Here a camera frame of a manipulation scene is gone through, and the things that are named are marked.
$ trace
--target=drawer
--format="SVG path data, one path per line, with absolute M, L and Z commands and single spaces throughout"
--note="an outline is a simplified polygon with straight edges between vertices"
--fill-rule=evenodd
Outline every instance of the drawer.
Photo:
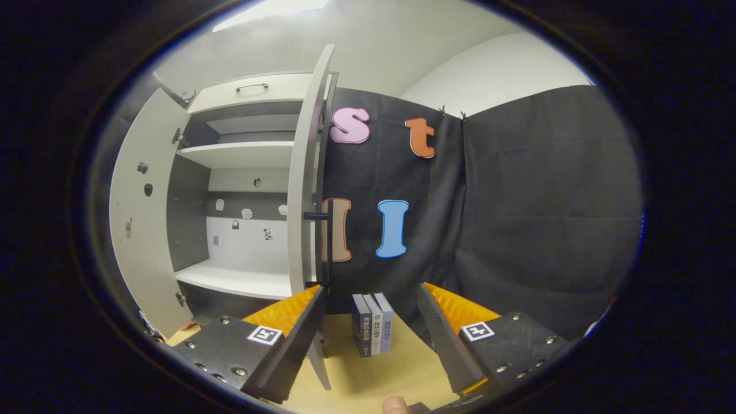
M 202 89 L 194 98 L 188 112 L 193 114 L 205 110 L 261 102 L 302 101 L 307 94 L 307 87 L 311 79 L 311 73 L 273 74 L 220 83 Z M 261 85 L 264 83 L 268 85 L 268 88 Z

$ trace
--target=foam letter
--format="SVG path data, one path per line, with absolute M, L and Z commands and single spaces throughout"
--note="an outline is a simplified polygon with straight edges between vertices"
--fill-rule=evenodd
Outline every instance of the foam letter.
M 406 246 L 401 238 L 404 233 L 404 213 L 409 210 L 409 203 L 404 200 L 384 200 L 378 204 L 378 210 L 383 214 L 383 239 L 375 255 L 384 259 L 403 255 Z
M 364 122 L 368 122 L 368 111 L 357 108 L 340 108 L 332 115 L 334 127 L 330 128 L 330 137 L 335 142 L 360 144 L 368 139 L 370 129 Z
M 344 198 L 328 198 L 322 202 L 322 212 L 327 213 L 327 203 L 332 200 L 332 261 L 345 262 L 353 257 L 345 241 L 345 219 L 352 204 Z M 327 220 L 322 221 L 322 261 L 327 261 Z
M 427 126 L 424 118 L 409 119 L 404 125 L 411 128 L 409 131 L 409 146 L 411 151 L 422 158 L 434 157 L 434 148 L 427 147 L 427 135 L 434 136 L 434 128 Z

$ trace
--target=gray book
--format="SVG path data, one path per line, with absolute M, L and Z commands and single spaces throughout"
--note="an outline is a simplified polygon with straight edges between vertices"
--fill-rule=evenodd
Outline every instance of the gray book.
M 381 332 L 383 331 L 383 311 L 378 304 L 373 300 L 371 295 L 363 295 L 363 299 L 366 300 L 368 309 L 371 312 L 371 349 L 370 354 L 376 355 L 381 353 Z
M 381 338 L 381 352 L 391 349 L 391 332 L 394 327 L 394 308 L 383 293 L 374 293 L 376 303 L 383 311 L 383 337 Z
M 353 333 L 361 358 L 371 355 L 371 312 L 363 295 L 353 295 Z

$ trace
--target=light fixture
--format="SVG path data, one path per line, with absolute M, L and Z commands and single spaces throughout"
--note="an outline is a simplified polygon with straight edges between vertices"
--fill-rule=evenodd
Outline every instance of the light fixture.
M 266 0 L 250 7 L 242 13 L 238 13 L 233 17 L 223 21 L 212 29 L 212 33 L 235 26 L 236 24 L 245 23 L 251 20 L 258 20 L 269 15 L 289 15 L 302 10 L 321 9 L 325 6 L 327 0 Z

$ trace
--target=white shelf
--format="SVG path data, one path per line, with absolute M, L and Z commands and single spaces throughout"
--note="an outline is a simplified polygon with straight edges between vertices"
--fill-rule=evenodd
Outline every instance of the white shelf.
M 210 259 L 180 270 L 176 278 L 194 286 L 252 298 L 280 300 L 291 296 L 288 274 L 225 269 L 213 266 Z
M 286 168 L 291 166 L 293 141 L 251 141 L 232 144 L 202 145 L 177 153 L 211 169 L 221 168 Z M 319 162 L 319 144 L 314 168 Z

